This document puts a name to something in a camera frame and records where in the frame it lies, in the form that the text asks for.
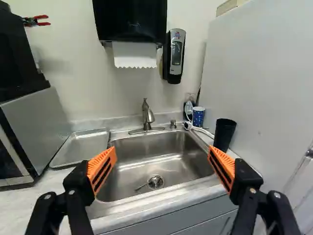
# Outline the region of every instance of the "countertop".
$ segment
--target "countertop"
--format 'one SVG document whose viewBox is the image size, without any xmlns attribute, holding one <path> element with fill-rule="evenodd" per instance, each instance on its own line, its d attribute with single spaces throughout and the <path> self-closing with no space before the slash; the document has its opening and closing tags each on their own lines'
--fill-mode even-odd
<svg viewBox="0 0 313 235">
<path fill-rule="evenodd" d="M 207 144 L 213 144 L 213 140 L 202 134 L 198 134 Z M 238 156 L 232 151 L 227 152 L 230 156 Z M 72 168 L 63 170 L 48 169 L 41 179 L 31 188 L 22 188 L 0 192 L 0 234 L 23 235 L 31 216 L 37 198 L 46 192 L 54 191 L 60 194 L 64 191 L 63 179 L 72 171 Z M 147 205 L 127 213 L 116 213 L 91 221 L 95 234 L 125 227 L 143 219 L 147 220 L 164 213 L 173 212 L 184 207 L 194 205 L 210 198 L 225 194 L 221 184 L 203 188 L 196 192 L 189 192 L 178 197 L 170 198 L 161 203 Z M 68 219 L 65 217 L 60 226 L 60 235 L 69 235 Z"/>
</svg>

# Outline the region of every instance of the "black cup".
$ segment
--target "black cup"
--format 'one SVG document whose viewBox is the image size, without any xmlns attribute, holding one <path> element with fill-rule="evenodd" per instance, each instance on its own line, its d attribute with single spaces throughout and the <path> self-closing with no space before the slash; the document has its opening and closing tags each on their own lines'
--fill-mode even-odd
<svg viewBox="0 0 313 235">
<path fill-rule="evenodd" d="M 226 153 L 236 126 L 237 123 L 233 120 L 217 119 L 213 146 Z"/>
</svg>

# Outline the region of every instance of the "paper towel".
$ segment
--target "paper towel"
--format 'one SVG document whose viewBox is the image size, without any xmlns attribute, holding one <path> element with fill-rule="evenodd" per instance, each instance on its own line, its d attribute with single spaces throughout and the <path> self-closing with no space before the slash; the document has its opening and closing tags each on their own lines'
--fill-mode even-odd
<svg viewBox="0 0 313 235">
<path fill-rule="evenodd" d="M 114 64 L 118 68 L 156 68 L 157 48 L 154 43 L 112 42 Z"/>
</svg>

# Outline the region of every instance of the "gray cabinet door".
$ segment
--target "gray cabinet door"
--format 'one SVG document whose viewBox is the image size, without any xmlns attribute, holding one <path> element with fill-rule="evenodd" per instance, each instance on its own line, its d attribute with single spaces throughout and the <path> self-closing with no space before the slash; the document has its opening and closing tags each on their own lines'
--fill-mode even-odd
<svg viewBox="0 0 313 235">
<path fill-rule="evenodd" d="M 237 210 L 234 210 L 171 235 L 227 235 L 236 214 Z"/>
<path fill-rule="evenodd" d="M 169 235 L 218 218 L 236 208 L 228 195 L 224 195 L 102 235 Z"/>
</svg>

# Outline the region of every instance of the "metal tray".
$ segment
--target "metal tray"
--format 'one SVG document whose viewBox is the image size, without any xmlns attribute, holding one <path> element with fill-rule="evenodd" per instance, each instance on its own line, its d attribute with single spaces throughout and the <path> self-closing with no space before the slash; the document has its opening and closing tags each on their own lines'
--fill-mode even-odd
<svg viewBox="0 0 313 235">
<path fill-rule="evenodd" d="M 90 160 L 108 147 L 109 130 L 98 128 L 73 132 L 56 153 L 49 166 L 51 168 L 75 165 L 82 160 Z"/>
</svg>

